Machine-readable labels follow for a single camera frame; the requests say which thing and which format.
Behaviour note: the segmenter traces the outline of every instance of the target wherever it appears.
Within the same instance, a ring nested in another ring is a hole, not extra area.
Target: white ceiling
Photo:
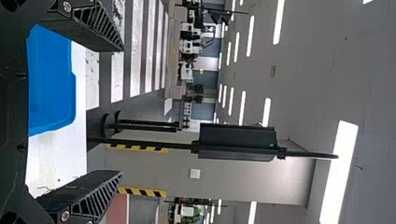
[[[394,223],[396,4],[286,0],[280,43],[273,46],[277,1],[245,0],[242,7],[236,1],[237,10],[256,17],[253,48],[247,58],[250,17],[237,15],[224,43],[241,33],[239,60],[223,66],[219,78],[235,88],[233,114],[228,116],[228,103],[224,109],[218,104],[220,120],[238,122],[245,90],[246,124],[262,120],[264,100],[270,97],[270,125],[279,138],[311,151],[332,152],[340,119],[359,125],[340,223]],[[227,0],[226,8],[231,4]],[[277,66],[276,78],[269,78],[272,64]],[[319,161],[308,210],[302,213],[305,223],[318,224],[328,172],[329,163]]]

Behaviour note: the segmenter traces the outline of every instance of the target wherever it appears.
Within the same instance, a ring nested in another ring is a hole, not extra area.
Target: yellow and black hazard stripe
[[[132,194],[137,196],[148,196],[156,198],[166,198],[167,193],[165,190],[160,189],[141,189],[141,188],[125,188],[119,187],[120,194]]]
[[[108,148],[115,149],[125,149],[125,150],[134,150],[141,152],[154,152],[154,153],[168,153],[169,149],[166,147],[141,147],[141,146],[132,146],[132,145],[117,145],[117,144],[107,144]]]

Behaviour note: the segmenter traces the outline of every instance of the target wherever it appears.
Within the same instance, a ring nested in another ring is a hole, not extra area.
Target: industrial machine
[[[0,1],[0,223],[95,224],[117,193],[122,172],[93,172],[38,199],[25,185],[29,151],[26,38],[38,23],[94,51],[124,49],[100,0]]]
[[[178,73],[180,74],[180,79],[182,80],[193,80],[192,65],[190,63],[179,62]]]

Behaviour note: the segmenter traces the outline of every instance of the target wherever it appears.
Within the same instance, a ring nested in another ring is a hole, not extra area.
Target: black horizontal bar
[[[123,124],[139,124],[148,126],[168,126],[178,128],[178,122],[160,122],[160,121],[149,121],[149,120],[133,120],[133,119],[119,119],[119,123]]]
[[[224,152],[240,152],[252,154],[274,155],[279,158],[284,157],[304,157],[308,159],[317,160],[333,160],[338,159],[338,156],[326,153],[316,152],[300,152],[300,151],[284,151],[276,148],[248,148],[248,147],[221,147],[221,146],[206,146],[206,145],[189,145],[179,143],[164,143],[164,142],[146,142],[123,139],[108,139],[108,138],[88,138],[88,142],[103,143],[103,144],[118,144],[118,145],[134,145],[142,147],[168,147],[173,149],[190,149],[190,150],[213,150]]]
[[[137,131],[149,131],[159,133],[177,133],[177,128],[165,128],[156,126],[139,126],[130,124],[107,124],[107,129],[123,129],[123,130],[137,130]]]

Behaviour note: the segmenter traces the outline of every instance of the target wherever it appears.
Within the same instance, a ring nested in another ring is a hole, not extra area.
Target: fluorescent light
[[[219,56],[219,70],[221,69],[221,61],[222,61],[222,52],[220,53]]]
[[[233,61],[238,62],[238,51],[239,51],[239,32],[236,33],[235,38],[235,51],[233,52]]]
[[[320,212],[320,224],[338,224],[358,130],[359,126],[352,123],[341,120],[338,124],[333,153],[338,155],[339,159],[332,161],[330,166]]]
[[[242,126],[244,124],[246,98],[247,98],[247,93],[245,91],[242,91],[241,110],[240,110],[240,113],[239,113],[239,126]]]
[[[227,66],[230,65],[231,58],[231,42],[228,42],[228,50],[227,50]]]
[[[228,106],[228,115],[231,116],[233,113],[233,87],[230,90],[230,106]]]
[[[221,204],[222,204],[222,199],[219,199],[219,203],[218,203],[218,215],[220,215],[220,213],[221,213]]]
[[[219,87],[219,103],[221,103],[221,91],[222,91],[222,84],[220,83],[220,87]]]
[[[225,22],[222,24],[221,27],[221,38],[224,38],[224,32],[225,32]]]
[[[235,0],[233,0],[233,12],[235,11]]]
[[[274,30],[274,45],[279,44],[280,32],[282,30],[283,11],[285,9],[285,0],[277,0],[275,30]]]
[[[225,107],[225,102],[227,101],[227,86],[224,86],[224,92],[223,92],[223,108]]]
[[[270,98],[265,99],[264,114],[262,115],[262,126],[263,127],[268,127],[268,121],[270,119],[270,112],[271,112],[271,103],[272,103],[272,100]]]
[[[215,206],[212,206],[212,211],[210,212],[210,223],[213,223],[215,219]]]
[[[250,57],[251,44],[253,42],[253,31],[254,31],[254,16],[250,17],[250,25],[248,27],[248,38],[247,38],[247,56]]]
[[[254,219],[256,218],[256,208],[257,208],[257,202],[251,202],[250,212],[248,213],[247,224],[254,224]]]

